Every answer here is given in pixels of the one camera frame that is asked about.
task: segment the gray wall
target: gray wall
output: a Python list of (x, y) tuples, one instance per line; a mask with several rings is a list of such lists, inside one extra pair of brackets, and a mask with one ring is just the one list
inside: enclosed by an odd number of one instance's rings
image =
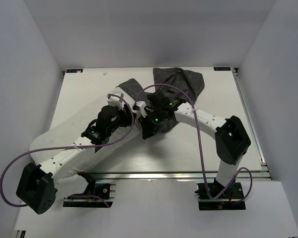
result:
[[(0, 175), (15, 156), (47, 130), (62, 73), (22, 0), (0, 0)], [(29, 158), (12, 166), (4, 180), (7, 197), (15, 191)], [(0, 198), (0, 238), (9, 238), (18, 209)]]
[(25, 0), (62, 69), (238, 67), (275, 0)]
[(298, 226), (298, 0), (276, 1), (239, 76), (269, 170)]

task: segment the dark gray fabric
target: dark gray fabric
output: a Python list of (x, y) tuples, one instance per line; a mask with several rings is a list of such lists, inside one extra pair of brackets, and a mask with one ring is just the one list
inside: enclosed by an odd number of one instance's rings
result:
[[(164, 83), (175, 86), (182, 91), (184, 91), (193, 102), (196, 102), (198, 96), (204, 88), (204, 79), (202, 74), (196, 73), (190, 70), (183, 70), (181, 68), (154, 68), (153, 69), (153, 80), (154, 83)], [(136, 96), (143, 89), (142, 86), (134, 79), (129, 79), (128, 81), (118, 85), (123, 89), (130, 97), (136, 99)], [(187, 101), (182, 93), (175, 89), (171, 89), (165, 86), (156, 86), (155, 90), (161, 90), (165, 96), (173, 100), (176, 97), (180, 97)], [(149, 106), (150, 102), (147, 96), (151, 93), (143, 93), (140, 95), (140, 101), (145, 101)], [(166, 120), (161, 123), (157, 132), (166, 133), (170, 131), (177, 125), (177, 122), (173, 120)]]

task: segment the purple cable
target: purple cable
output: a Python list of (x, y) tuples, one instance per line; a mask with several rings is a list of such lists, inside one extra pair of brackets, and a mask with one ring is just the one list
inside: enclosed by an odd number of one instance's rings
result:
[[(135, 104), (136, 102), (139, 100), (139, 96), (145, 91), (147, 90), (148, 88), (151, 88), (151, 87), (155, 87), (155, 86), (166, 86), (166, 87), (169, 87), (169, 88), (173, 88), (177, 91), (179, 91), (180, 93), (182, 93), (186, 98), (187, 100), (189, 101), (189, 103), (191, 104), (191, 107), (193, 109), (194, 108), (194, 102), (191, 100), (191, 98), (189, 98), (188, 95), (186, 95), (185, 92), (183, 92), (181, 89), (177, 88), (177, 87), (174, 87), (172, 85), (169, 85), (169, 84), (164, 84), (164, 83), (157, 83), (157, 84), (153, 84), (153, 85), (150, 85), (146, 88), (144, 88), (136, 97), (135, 99)], [(209, 199), (218, 199), (231, 185), (232, 183), (234, 182), (234, 180), (236, 179), (238, 173), (241, 171), (241, 170), (247, 170), (249, 175), (250, 175), (250, 187), (249, 187), (249, 190), (248, 190), (248, 193), (239, 201), (237, 201), (236, 203), (238, 202), (241, 202), (243, 201), (250, 193), (251, 189), (252, 189), (252, 185), (253, 185), (253, 178), (252, 178), (252, 174), (250, 172), (249, 169), (245, 168), (245, 167), (242, 167), (240, 168), (235, 176), (231, 179), (231, 181), (223, 188), (223, 190), (218, 194), (216, 195), (215, 197), (212, 197), (211, 193), (210, 193), (210, 188), (209, 188), (209, 185), (208, 185), (208, 181), (207, 181), (207, 177), (206, 177), (206, 172), (205, 172), (205, 167), (204, 167), (204, 158), (203, 158), (203, 151), (202, 151), (202, 143), (201, 143), (201, 134), (200, 134), (200, 127), (199, 127), (199, 123), (198, 123), (198, 116), (197, 116), (197, 113), (195, 110), (193, 110), (193, 114), (194, 114), (194, 118), (195, 118), (195, 123), (196, 123), (196, 129), (197, 129), (197, 133), (198, 133), (198, 142), (199, 142), (199, 151), (200, 151), (200, 158), (201, 158), (201, 166), (202, 166), (202, 174), (203, 174), (203, 180), (204, 180), (204, 184), (205, 184), (205, 188), (206, 188), (206, 192), (208, 194), (208, 197)]]
[(71, 197), (71, 198), (89, 198), (89, 197), (94, 197), (94, 198), (96, 198), (96, 199), (102, 201), (108, 208), (110, 208), (110, 206), (108, 205), (107, 202), (105, 202), (104, 199), (102, 199), (101, 197), (96, 196), (96, 195), (75, 194), (75, 195), (71, 195), (71, 196), (69, 196), (69, 197)]
[(128, 107), (128, 109), (130, 110), (130, 113), (131, 113), (131, 118), (132, 118), (132, 123), (131, 123), (131, 126), (129, 128), (129, 130), (127, 131), (126, 134), (124, 134), (121, 138), (119, 138), (118, 140), (116, 141), (113, 141), (113, 142), (110, 142), (110, 143), (107, 143), (107, 144), (103, 144), (103, 145), (80, 145), (80, 146), (60, 146), (60, 147), (48, 147), (48, 148), (41, 148), (41, 149), (36, 149), (36, 150), (30, 150), (30, 151), (27, 151), (19, 156), (17, 156), (16, 158), (14, 158), (7, 166), (6, 168), (3, 170), (2, 174), (1, 174), (1, 177), (0, 177), (0, 195), (3, 199), (3, 201), (10, 205), (11, 207), (26, 207), (27, 205), (26, 204), (14, 204), (14, 203), (11, 203), (4, 195), (4, 192), (3, 192), (3, 178), (7, 172), (7, 170), (10, 168), (10, 166), (15, 162), (17, 161), (18, 159), (22, 158), (23, 156), (25, 155), (29, 155), (31, 153), (35, 153), (35, 152), (39, 152), (39, 151), (47, 151), (47, 150), (73, 150), (73, 149), (85, 149), (85, 148), (96, 148), (96, 147), (104, 147), (104, 146), (109, 146), (109, 145), (113, 145), (113, 144), (116, 144), (117, 142), (123, 140), (130, 132), (131, 130), (133, 129), (133, 126), (135, 124), (135, 118), (134, 118), (134, 114), (133, 114), (133, 111), (131, 109), (131, 107), (129, 106), (129, 104), (125, 101), (125, 99), (123, 99), (122, 97), (118, 96), (118, 95), (115, 95), (115, 94), (108, 94), (108, 96), (113, 96), (113, 97), (116, 97), (116, 98), (119, 98), (120, 100), (122, 100)]

